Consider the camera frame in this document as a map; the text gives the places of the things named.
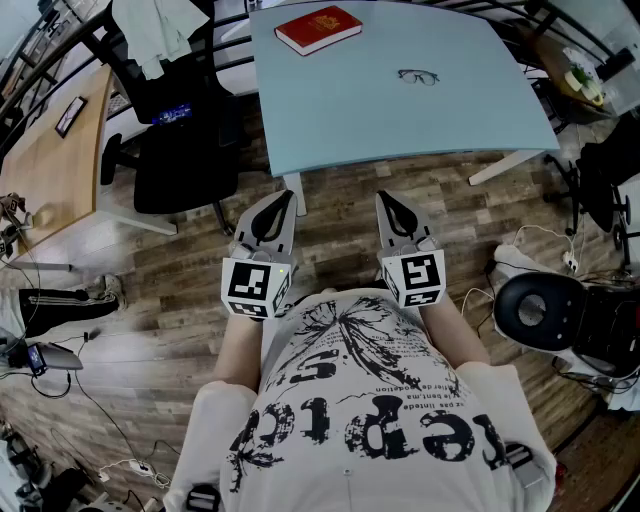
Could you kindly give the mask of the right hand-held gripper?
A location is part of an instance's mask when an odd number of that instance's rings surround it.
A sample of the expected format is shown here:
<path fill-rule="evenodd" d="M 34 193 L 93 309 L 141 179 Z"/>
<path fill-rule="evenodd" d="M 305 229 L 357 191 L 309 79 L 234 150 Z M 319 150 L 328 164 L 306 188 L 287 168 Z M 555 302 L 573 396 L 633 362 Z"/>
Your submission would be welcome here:
<path fill-rule="evenodd" d="M 429 237 L 426 211 L 402 194 L 378 191 L 376 213 L 382 247 L 389 249 L 380 257 L 382 278 L 398 305 L 438 304 L 446 290 L 446 265 L 444 251 Z"/>

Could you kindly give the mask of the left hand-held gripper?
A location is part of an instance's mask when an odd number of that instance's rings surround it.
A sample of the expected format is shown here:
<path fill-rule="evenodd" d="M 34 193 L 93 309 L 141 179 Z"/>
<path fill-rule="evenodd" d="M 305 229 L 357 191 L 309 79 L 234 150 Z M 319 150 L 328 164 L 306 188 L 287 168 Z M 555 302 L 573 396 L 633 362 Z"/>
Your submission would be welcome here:
<path fill-rule="evenodd" d="M 297 264 L 291 255 L 249 245 L 291 250 L 298 200 L 291 190 L 268 195 L 240 217 L 230 256 L 223 259 L 221 300 L 231 315 L 273 319 L 292 285 Z"/>

